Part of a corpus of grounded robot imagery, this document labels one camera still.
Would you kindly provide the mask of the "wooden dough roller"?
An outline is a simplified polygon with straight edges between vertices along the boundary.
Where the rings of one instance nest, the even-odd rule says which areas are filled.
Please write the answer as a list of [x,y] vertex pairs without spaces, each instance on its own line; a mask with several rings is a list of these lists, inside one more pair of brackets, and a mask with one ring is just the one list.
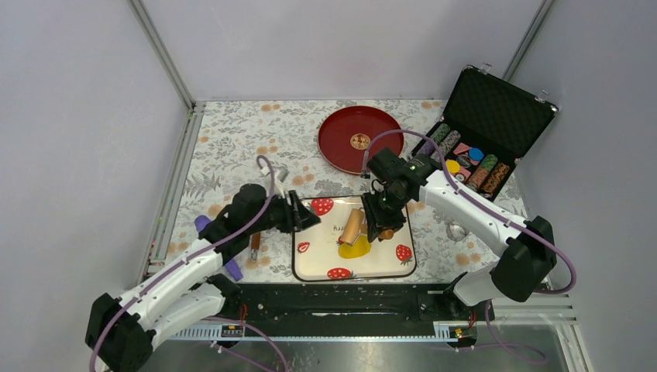
[[337,239],[336,244],[353,246],[357,239],[364,236],[370,243],[374,240],[384,241],[390,240],[394,237],[396,231],[394,229],[383,229],[378,232],[376,236],[368,236],[369,226],[367,225],[366,213],[363,208],[354,208],[351,210],[349,217],[342,230],[342,235]]

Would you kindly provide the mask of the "yellow dough piece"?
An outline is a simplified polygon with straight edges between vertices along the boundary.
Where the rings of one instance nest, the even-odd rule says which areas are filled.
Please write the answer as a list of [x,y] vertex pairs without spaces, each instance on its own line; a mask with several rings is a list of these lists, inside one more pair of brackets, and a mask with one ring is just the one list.
[[367,255],[371,251],[371,243],[367,237],[360,235],[352,244],[340,243],[338,248],[338,255],[343,259],[356,259]]

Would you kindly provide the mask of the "strawberry print rectangular tray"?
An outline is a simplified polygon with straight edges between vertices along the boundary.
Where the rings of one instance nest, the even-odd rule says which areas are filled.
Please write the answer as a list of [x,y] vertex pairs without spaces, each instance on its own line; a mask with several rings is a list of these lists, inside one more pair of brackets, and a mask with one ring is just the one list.
[[418,262],[409,225],[369,241],[359,196],[305,198],[321,222],[293,236],[292,272],[300,281],[407,277]]

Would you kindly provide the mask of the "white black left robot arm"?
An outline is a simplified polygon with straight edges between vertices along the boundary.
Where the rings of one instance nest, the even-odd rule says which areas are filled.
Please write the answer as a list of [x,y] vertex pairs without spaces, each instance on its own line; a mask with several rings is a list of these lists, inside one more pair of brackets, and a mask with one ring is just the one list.
[[239,296],[229,290],[229,279],[212,276],[249,246],[252,235],[299,233],[320,221],[295,191],[269,194],[261,185],[243,185],[179,258],[118,297],[103,294],[93,302],[85,336],[89,369],[102,360],[112,371],[137,371],[188,326],[216,314],[233,317]]

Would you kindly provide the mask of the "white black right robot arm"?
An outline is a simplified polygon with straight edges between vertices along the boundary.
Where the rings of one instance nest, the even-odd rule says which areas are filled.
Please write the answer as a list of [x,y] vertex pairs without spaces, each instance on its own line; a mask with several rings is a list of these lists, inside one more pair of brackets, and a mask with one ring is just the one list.
[[383,148],[366,169],[383,185],[362,196],[369,241],[402,228],[407,221],[403,211],[414,200],[445,213],[498,256],[496,263],[461,274],[449,285],[444,307],[452,318],[464,319],[475,305],[493,298],[526,301],[556,265],[545,238],[552,230],[546,221],[528,221],[498,208],[456,182],[432,158],[417,155],[403,160]]

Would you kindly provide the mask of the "clear tape roll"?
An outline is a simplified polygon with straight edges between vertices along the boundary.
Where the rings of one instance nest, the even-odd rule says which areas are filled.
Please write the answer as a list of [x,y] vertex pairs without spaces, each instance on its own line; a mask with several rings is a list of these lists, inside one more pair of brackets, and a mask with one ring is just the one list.
[[453,220],[447,222],[445,232],[448,238],[454,242],[463,241],[470,234],[468,229]]

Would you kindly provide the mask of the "floral tablecloth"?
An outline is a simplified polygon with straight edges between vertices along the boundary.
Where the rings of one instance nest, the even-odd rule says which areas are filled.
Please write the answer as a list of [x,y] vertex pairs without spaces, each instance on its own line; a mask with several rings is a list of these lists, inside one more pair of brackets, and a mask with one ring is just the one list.
[[[181,203],[169,238],[166,262],[183,253],[198,233],[194,220],[200,215],[211,219],[232,200],[246,183],[262,184],[256,164],[265,155],[275,167],[290,172],[286,188],[300,197],[359,195],[370,182],[341,172],[320,154],[317,134],[320,125],[339,109],[366,105],[381,109],[395,118],[402,129],[427,133],[442,114],[441,100],[328,100],[209,102],[205,106],[191,166],[187,173]],[[497,256],[476,236],[460,242],[445,232],[452,221],[443,212],[412,201],[410,226],[419,263],[408,277],[384,279],[386,282],[449,283],[463,271],[475,271],[497,261]],[[270,230],[262,235],[256,263],[249,250],[236,262],[242,281],[299,283],[292,272],[291,236]]]

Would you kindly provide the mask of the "purple cylindrical tool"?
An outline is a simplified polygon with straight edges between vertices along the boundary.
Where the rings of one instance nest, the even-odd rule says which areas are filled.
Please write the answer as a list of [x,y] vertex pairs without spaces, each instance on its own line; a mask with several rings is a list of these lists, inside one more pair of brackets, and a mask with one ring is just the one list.
[[[194,226],[196,228],[196,231],[200,233],[210,222],[211,222],[210,218],[207,217],[206,215],[198,216],[194,220]],[[235,282],[241,281],[243,279],[243,273],[234,259],[226,263],[224,265],[224,268]]]

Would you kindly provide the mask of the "yellow poker chip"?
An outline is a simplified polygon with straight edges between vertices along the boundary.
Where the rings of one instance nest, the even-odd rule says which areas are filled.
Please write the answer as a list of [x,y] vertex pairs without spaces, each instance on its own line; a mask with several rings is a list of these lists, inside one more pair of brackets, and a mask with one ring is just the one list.
[[447,160],[445,165],[446,170],[452,175],[458,174],[461,169],[460,164],[456,160]]

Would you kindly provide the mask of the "round red lacquer tray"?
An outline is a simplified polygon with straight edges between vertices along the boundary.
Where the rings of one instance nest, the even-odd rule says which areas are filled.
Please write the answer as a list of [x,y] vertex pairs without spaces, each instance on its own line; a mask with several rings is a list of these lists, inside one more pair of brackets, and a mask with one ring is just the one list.
[[318,148],[333,167],[347,174],[362,172],[363,155],[371,146],[368,157],[384,147],[400,155],[404,134],[392,133],[372,144],[374,137],[390,130],[399,130],[397,120],[388,113],[370,106],[341,108],[329,115],[318,130]]

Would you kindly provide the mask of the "blue poker chip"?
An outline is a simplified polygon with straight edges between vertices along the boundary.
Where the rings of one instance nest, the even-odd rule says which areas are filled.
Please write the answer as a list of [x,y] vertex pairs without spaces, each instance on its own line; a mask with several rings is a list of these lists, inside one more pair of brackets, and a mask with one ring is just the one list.
[[484,158],[484,153],[476,147],[470,148],[467,155],[473,163],[479,163]]

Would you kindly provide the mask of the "black poker chip case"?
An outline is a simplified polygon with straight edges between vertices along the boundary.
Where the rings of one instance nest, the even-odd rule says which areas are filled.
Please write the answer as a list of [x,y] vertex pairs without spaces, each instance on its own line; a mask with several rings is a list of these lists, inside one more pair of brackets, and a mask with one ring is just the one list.
[[[558,106],[544,98],[467,65],[426,135],[440,144],[457,132],[459,138],[443,151],[445,158],[467,162],[460,171],[463,183],[493,201],[558,112]],[[484,153],[479,163],[468,158],[472,147]]]

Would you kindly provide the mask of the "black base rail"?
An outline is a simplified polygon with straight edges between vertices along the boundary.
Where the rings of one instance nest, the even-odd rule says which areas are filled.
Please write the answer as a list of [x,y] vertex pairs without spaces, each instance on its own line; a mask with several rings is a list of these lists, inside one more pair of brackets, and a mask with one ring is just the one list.
[[469,325],[492,312],[459,305],[444,284],[241,284],[219,316],[268,336],[430,336],[434,322]]

